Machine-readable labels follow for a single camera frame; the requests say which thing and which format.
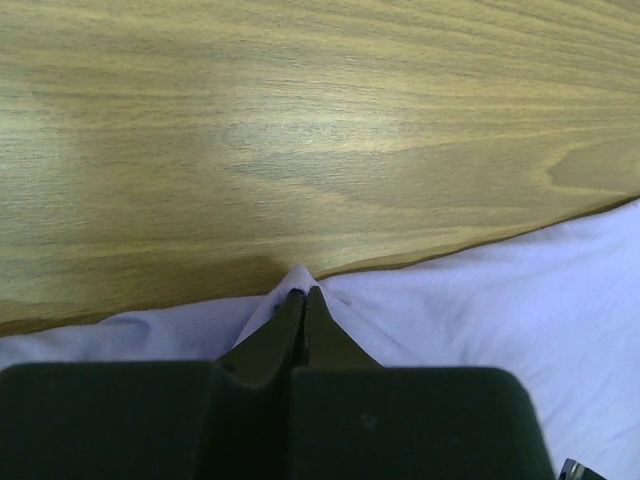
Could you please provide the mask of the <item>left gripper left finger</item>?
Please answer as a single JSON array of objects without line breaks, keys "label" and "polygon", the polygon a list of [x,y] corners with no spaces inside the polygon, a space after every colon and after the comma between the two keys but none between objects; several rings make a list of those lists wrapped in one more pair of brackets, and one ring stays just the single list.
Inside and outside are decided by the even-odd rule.
[{"label": "left gripper left finger", "polygon": [[304,337],[305,293],[291,290],[272,317],[217,363],[235,384],[263,389],[296,365]]}]

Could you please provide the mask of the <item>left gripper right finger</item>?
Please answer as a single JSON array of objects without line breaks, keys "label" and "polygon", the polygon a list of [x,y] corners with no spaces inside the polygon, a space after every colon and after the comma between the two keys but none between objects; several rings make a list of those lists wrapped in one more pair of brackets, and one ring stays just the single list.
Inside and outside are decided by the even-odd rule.
[{"label": "left gripper right finger", "polygon": [[334,320],[319,287],[306,296],[303,332],[303,363],[308,368],[381,368]]}]

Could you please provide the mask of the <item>purple t shirt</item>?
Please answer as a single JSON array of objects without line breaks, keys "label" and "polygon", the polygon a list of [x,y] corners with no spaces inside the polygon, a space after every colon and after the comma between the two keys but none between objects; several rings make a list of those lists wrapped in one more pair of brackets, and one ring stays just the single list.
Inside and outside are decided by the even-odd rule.
[{"label": "purple t shirt", "polygon": [[[264,296],[5,337],[1,364],[216,359],[288,291],[314,284],[296,267]],[[532,396],[555,467],[573,458],[609,479],[638,477],[637,202],[320,288],[337,324],[381,364],[507,370]]]}]

